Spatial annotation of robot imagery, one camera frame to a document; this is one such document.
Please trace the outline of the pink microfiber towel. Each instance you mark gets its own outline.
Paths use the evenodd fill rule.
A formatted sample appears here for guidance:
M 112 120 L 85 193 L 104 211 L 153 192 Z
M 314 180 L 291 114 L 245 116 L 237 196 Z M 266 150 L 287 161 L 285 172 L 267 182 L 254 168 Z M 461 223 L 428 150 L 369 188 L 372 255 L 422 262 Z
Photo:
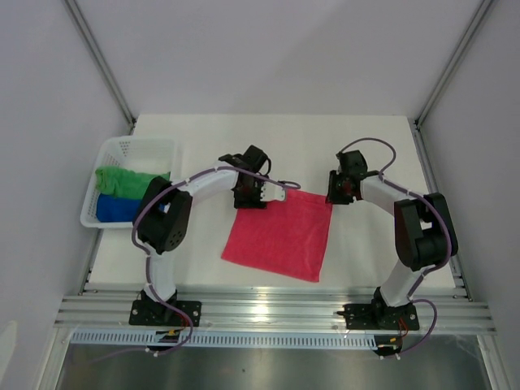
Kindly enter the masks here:
M 287 192 L 265 209 L 239 209 L 221 258 L 317 283 L 327 250 L 332 204 L 322 195 Z

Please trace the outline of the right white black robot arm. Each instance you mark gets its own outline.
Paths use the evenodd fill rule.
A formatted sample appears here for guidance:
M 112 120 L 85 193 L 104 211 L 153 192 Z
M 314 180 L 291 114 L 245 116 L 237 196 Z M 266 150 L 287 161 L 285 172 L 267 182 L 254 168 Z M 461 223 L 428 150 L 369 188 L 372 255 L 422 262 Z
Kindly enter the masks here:
M 421 195 L 371 171 L 361 151 L 340 151 L 339 168 L 329 173 L 327 202 L 365 201 L 394 219 L 397 263 L 363 307 L 362 326 L 393 329 L 413 313 L 412 297 L 426 277 L 444 267 L 458 251 L 457 237 L 444 195 Z

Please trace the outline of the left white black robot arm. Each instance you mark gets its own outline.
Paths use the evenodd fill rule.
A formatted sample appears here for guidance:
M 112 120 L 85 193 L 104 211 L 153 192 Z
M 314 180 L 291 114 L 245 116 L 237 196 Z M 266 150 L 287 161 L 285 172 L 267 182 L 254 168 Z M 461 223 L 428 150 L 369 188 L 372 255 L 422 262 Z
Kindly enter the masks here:
M 178 310 L 174 260 L 171 252 L 186 237 L 192 208 L 231 191 L 234 207 L 265 209 L 262 199 L 271 166 L 267 154 L 251 145 L 243 154 L 225 154 L 212 167 L 184 180 L 155 177 L 149 183 L 132 222 L 132 243 L 145 251 L 145 287 L 132 303 L 131 325 L 180 326 L 185 317 Z

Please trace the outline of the blue microfiber towel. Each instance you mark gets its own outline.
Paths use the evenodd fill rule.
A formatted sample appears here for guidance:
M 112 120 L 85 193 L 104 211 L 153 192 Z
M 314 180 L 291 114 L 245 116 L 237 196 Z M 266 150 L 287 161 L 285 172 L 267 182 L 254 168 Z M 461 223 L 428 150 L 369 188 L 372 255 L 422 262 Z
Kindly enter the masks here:
M 133 223 L 141 212 L 141 200 L 100 194 L 95 216 L 101 223 Z

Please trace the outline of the green microfiber towel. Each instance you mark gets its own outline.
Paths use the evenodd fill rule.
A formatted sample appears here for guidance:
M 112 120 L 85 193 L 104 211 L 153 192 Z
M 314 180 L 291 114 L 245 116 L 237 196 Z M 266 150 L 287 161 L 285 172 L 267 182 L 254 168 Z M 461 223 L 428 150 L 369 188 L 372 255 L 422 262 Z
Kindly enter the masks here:
M 141 200 L 155 177 L 165 180 L 170 178 L 170 173 L 150 174 L 124 169 L 117 166 L 101 166 L 94 172 L 95 188 L 104 195 Z

